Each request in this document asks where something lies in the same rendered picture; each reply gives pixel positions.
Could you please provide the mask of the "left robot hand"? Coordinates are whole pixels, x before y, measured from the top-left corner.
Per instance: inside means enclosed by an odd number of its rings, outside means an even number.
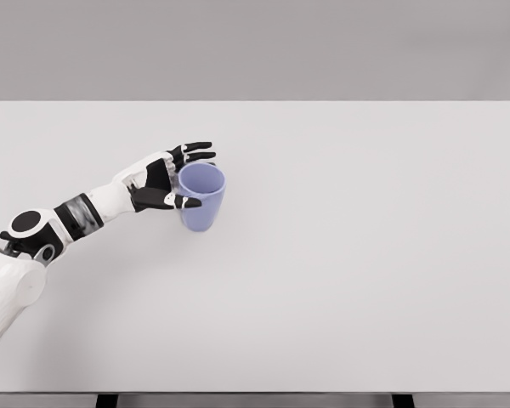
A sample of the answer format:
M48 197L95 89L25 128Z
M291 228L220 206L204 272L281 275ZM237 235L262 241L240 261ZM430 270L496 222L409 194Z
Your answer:
M157 151L120 171L113 182L127 189L127 198L136 213L145 209L185 209L202 206L199 199L180 195L179 171L192 162L212 159L212 142L180 144L171 150Z

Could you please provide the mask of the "lavender plastic cup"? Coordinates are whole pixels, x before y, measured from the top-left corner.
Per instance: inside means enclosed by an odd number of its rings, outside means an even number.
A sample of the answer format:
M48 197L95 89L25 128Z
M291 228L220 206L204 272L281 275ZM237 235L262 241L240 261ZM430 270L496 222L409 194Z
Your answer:
M226 187L224 173L213 164L193 162L178 173L178 192L196 198L200 207L185 208L181 212L184 226L191 231L209 230L221 207Z

